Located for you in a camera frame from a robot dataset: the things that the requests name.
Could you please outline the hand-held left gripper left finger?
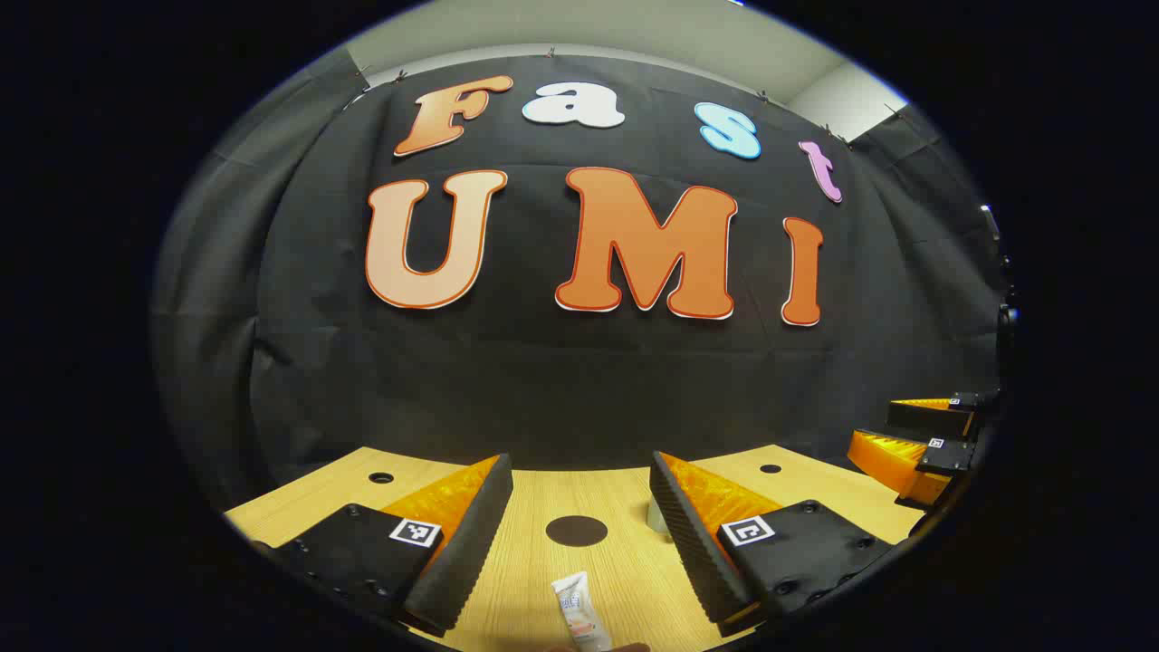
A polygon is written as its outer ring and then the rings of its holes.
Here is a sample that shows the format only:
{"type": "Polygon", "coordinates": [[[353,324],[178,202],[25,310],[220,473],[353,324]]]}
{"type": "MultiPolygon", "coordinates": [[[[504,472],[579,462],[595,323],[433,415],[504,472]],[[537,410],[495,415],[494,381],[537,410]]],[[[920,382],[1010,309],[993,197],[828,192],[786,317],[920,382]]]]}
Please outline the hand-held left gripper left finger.
{"type": "Polygon", "coordinates": [[[373,618],[445,636],[460,618],[513,490],[511,457],[484,457],[372,508],[323,517],[267,556],[373,618]]]}

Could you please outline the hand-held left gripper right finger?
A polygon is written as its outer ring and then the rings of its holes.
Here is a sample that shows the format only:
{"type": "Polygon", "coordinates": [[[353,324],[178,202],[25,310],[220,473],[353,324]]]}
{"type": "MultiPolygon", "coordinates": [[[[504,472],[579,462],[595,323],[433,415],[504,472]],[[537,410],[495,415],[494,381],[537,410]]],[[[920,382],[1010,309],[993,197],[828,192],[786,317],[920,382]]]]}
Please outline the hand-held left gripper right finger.
{"type": "Polygon", "coordinates": [[[664,450],[651,455],[649,488],[724,637],[797,618],[894,549],[819,500],[775,503],[664,450]]]}

